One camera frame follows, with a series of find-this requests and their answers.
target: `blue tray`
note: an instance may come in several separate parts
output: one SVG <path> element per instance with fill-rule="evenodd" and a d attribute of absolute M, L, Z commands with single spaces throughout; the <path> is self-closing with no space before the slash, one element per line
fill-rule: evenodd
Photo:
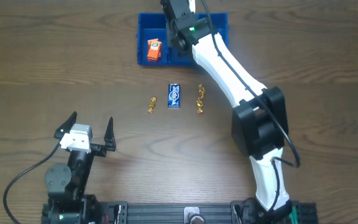
<path fill-rule="evenodd" d="M 206 14 L 201 13 L 196 16 L 197 19 L 201 19 L 206 17 Z M 223 41 L 226 45 L 229 45 L 227 37 L 229 30 L 227 13 L 212 13 L 211 18 L 213 24 L 222 35 Z M 165 23 L 164 13 L 139 13 L 137 63 L 143 66 L 193 66 L 195 63 L 192 58 L 189 58 L 187 55 L 179 57 L 179 49 L 176 47 L 168 47 Z M 147 52 L 149 51 L 147 41 L 156 38 L 162 43 L 162 56 L 158 62 L 149 62 L 147 60 Z"/>

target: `blue bin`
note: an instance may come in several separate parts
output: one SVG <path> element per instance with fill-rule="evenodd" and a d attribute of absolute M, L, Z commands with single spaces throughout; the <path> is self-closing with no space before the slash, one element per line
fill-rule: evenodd
<path fill-rule="evenodd" d="M 197 19 L 206 17 L 205 13 L 197 14 Z M 223 41 L 229 45 L 227 33 L 227 13 L 212 13 L 211 19 Z M 164 13 L 139 13 L 139 25 L 137 31 L 137 63 L 143 66 L 193 66 L 194 60 L 187 55 L 179 57 L 179 49 L 168 47 L 167 30 L 165 28 Z M 161 57 L 158 62 L 149 62 L 147 41 L 158 38 L 162 43 Z"/>

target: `cable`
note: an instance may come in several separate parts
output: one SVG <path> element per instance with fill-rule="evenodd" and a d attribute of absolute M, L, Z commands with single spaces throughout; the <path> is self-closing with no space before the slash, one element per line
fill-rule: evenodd
<path fill-rule="evenodd" d="M 216 43 L 216 39 L 215 39 L 215 34 L 213 31 L 213 27 L 212 27 L 212 19 L 211 19 L 211 13 L 209 12 L 208 6 L 205 3 L 205 0 L 201 0 L 201 2 L 203 3 L 203 6 L 205 8 L 207 17 L 208 17 L 208 26 L 209 29 L 211 31 L 211 36 L 212 36 L 212 41 L 214 43 L 215 49 L 218 52 L 218 56 L 222 58 L 222 60 L 224 61 L 224 63 L 230 68 L 230 70 L 235 74 L 235 76 L 240 80 L 240 82 L 245 86 L 246 90 L 248 90 L 253 96 L 254 98 L 258 101 L 259 106 L 262 107 L 263 110 L 266 111 L 266 113 L 270 116 L 270 119 L 275 123 L 276 127 L 280 130 L 280 132 L 282 133 L 283 137 L 287 140 L 288 145 L 290 146 L 293 156 L 295 157 L 295 162 L 296 165 L 294 166 L 291 162 L 288 162 L 284 159 L 278 158 L 278 157 L 273 157 L 271 162 L 273 164 L 273 168 L 276 174 L 276 180 L 277 180 L 277 191 L 276 191 L 276 196 L 274 198 L 274 202 L 272 207 L 269 209 L 269 211 L 272 211 L 274 206 L 277 203 L 278 200 L 278 195 L 280 194 L 280 179 L 278 178 L 278 170 L 275 164 L 275 161 L 280 161 L 283 162 L 286 165 L 289 165 L 291 167 L 296 167 L 298 168 L 300 166 L 300 157 L 298 152 L 296 151 L 295 146 L 293 145 L 290 137 L 286 134 L 286 132 L 284 131 L 283 127 L 280 125 L 280 123 L 277 121 L 277 118 L 274 116 L 274 114 L 272 113 L 272 111 L 267 107 L 267 105 L 263 102 L 262 99 L 260 99 L 260 97 L 250 88 L 250 86 L 240 77 L 240 75 L 236 72 L 236 70 L 231 66 L 231 64 L 223 57 L 222 52 L 219 50 L 218 45 Z"/>
<path fill-rule="evenodd" d="M 5 192 L 4 192 L 4 196 L 2 198 L 2 201 L 4 202 L 4 208 L 5 211 L 7 213 L 7 215 L 9 215 L 9 217 L 11 218 L 11 220 L 15 223 L 15 224 L 20 224 L 19 221 L 17 221 L 17 219 L 12 215 L 11 211 L 9 210 L 8 206 L 7 206 L 7 202 L 6 202 L 6 198 L 7 198 L 7 193 L 9 191 L 9 189 L 12 187 L 12 185 L 19 180 L 19 178 L 21 178 L 22 176 L 24 176 L 24 174 L 32 171 L 33 169 L 37 168 L 39 165 L 43 164 L 45 161 L 47 161 L 48 159 L 50 159 L 56 152 L 56 150 L 59 148 L 60 143 L 58 142 L 57 145 L 55 146 L 55 148 L 53 149 L 53 151 L 45 158 L 42 159 L 41 161 L 39 161 L 38 163 L 36 163 L 35 165 L 33 165 L 32 167 L 26 169 L 25 171 L 23 171 L 21 174 L 17 175 L 6 187 Z"/>

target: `wood grain surface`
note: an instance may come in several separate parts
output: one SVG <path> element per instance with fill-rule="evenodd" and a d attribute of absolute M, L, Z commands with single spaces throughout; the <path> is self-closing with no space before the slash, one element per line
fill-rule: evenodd
<path fill-rule="evenodd" d="M 256 79 L 279 86 L 302 165 L 283 168 L 293 200 L 316 202 L 320 223 L 358 223 L 358 0 L 209 0 L 229 13 L 229 49 Z M 86 192 L 100 201 L 230 202 L 255 195 L 248 158 L 231 138 L 232 109 L 195 68 L 137 65 L 139 12 L 150 0 L 0 0 L 0 223 L 9 181 L 54 147 L 73 111 L 102 143 L 114 118 L 117 151 L 96 158 Z M 182 107 L 167 108 L 169 83 Z M 196 114 L 197 85 L 206 87 Z M 158 102 L 147 114 L 152 95 Z M 284 157 L 291 159 L 287 149 Z M 44 174 L 23 176 L 8 204 L 39 223 Z"/>

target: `tabletop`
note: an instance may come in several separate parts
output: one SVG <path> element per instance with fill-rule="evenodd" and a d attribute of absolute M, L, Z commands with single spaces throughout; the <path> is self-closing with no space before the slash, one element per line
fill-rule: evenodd
<path fill-rule="evenodd" d="M 320 223 L 358 223 L 358 1 L 209 0 L 228 12 L 229 50 L 285 94 L 301 167 L 283 167 L 292 200 L 316 202 Z M 203 12 L 198 2 L 197 11 Z M 149 0 L 0 0 L 0 223 L 6 185 L 43 159 L 73 111 L 96 143 L 110 116 L 117 151 L 94 160 L 86 188 L 100 201 L 230 202 L 255 196 L 250 161 L 231 137 L 232 108 L 199 68 L 141 67 L 137 15 Z M 167 108 L 169 83 L 181 108 Z M 198 84 L 206 88 L 197 114 Z M 148 114 L 151 96 L 158 98 Z M 284 158 L 292 159 L 285 148 Z M 21 223 L 39 223 L 60 150 L 13 185 Z"/>

